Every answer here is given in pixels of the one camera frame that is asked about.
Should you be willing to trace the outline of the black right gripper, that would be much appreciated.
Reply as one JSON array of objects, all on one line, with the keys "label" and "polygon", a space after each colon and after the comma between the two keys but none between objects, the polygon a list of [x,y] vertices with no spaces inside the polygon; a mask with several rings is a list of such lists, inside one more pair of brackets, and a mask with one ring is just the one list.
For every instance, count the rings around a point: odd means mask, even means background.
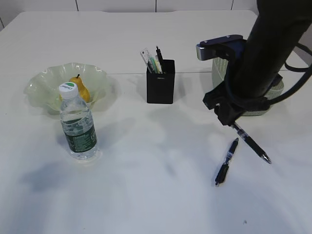
[{"label": "black right gripper", "polygon": [[209,110],[214,110],[222,125],[231,126],[245,112],[266,111],[270,108],[265,97],[244,99],[242,104],[237,104],[229,96],[224,82],[204,95],[203,103]]}]

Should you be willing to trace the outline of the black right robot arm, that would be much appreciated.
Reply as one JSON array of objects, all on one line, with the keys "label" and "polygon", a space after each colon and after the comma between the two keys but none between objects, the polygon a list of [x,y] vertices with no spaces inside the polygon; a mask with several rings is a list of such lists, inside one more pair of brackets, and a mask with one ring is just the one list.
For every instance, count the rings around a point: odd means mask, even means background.
[{"label": "black right robot arm", "polygon": [[199,60],[228,61],[220,85],[205,94],[203,102],[223,125],[232,125],[245,112],[265,111],[295,92],[311,77],[311,68],[287,92],[273,99],[266,93],[278,79],[280,68],[312,23],[309,0],[259,0],[258,17],[247,39],[228,35],[196,46]]}]

